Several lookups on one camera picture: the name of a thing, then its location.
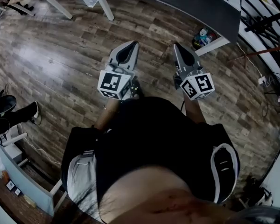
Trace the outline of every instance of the shoe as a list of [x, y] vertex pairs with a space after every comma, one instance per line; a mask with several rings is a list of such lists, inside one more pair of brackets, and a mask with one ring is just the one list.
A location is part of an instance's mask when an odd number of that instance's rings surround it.
[[39, 115], [39, 111], [38, 111], [38, 104], [37, 104], [37, 101], [35, 101], [36, 103], [36, 113], [35, 115], [33, 116], [33, 118], [37, 119], [38, 115]]

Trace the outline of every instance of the cable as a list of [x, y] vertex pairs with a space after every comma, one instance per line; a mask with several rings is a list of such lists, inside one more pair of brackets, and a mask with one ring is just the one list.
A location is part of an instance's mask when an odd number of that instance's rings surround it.
[[26, 139], [26, 137], [25, 137], [24, 139], [25, 139], [26, 142], [27, 142], [32, 148], [34, 148], [35, 150], [43, 151], [43, 152], [45, 153], [45, 155], [48, 157], [48, 159], [49, 159], [52, 163], [56, 163], [56, 164], [61, 165], [61, 163], [55, 162], [55, 161], [51, 160], [50, 157], [49, 157], [49, 155], [47, 154], [47, 152], [44, 151], [42, 148], [36, 148], [35, 146], [33, 146], [32, 144], [29, 143], [29, 141], [28, 141], [28, 139]]
[[[237, 42], [238, 47], [242, 50], [242, 52], [246, 55], [246, 53], [244, 52], [244, 50], [239, 46], [239, 43]], [[254, 65], [254, 63], [249, 59], [249, 57], [247, 57], [249, 62], [251, 62], [251, 64], [256, 68], [256, 70], [258, 71], [258, 73], [260, 74], [260, 77], [262, 77], [262, 74], [260, 73], [259, 69]]]
[[182, 108], [183, 108], [183, 105], [184, 105], [184, 104], [185, 104], [185, 101], [182, 102], [181, 111], [182, 111]]
[[266, 105], [262, 108], [261, 114], [262, 114], [262, 117], [265, 118], [265, 117], [267, 116], [267, 114], [268, 114], [269, 106], [279, 107], [279, 108], [280, 108], [280, 105], [272, 105], [272, 104], [269, 104], [269, 101], [268, 101], [268, 99], [267, 99], [267, 97], [266, 97], [266, 93], [263, 93], [263, 94], [264, 94], [265, 99], [266, 99]]
[[269, 77], [269, 81], [267, 81], [267, 80], [266, 80], [266, 77], [265, 77], [265, 81], [266, 81], [265, 85], [266, 85], [267, 88], [271, 85], [272, 82], [274, 82], [274, 84], [275, 84], [275, 80], [274, 80], [274, 79], [271, 80], [271, 78], [272, 78], [272, 76], [270, 76], [270, 77]]

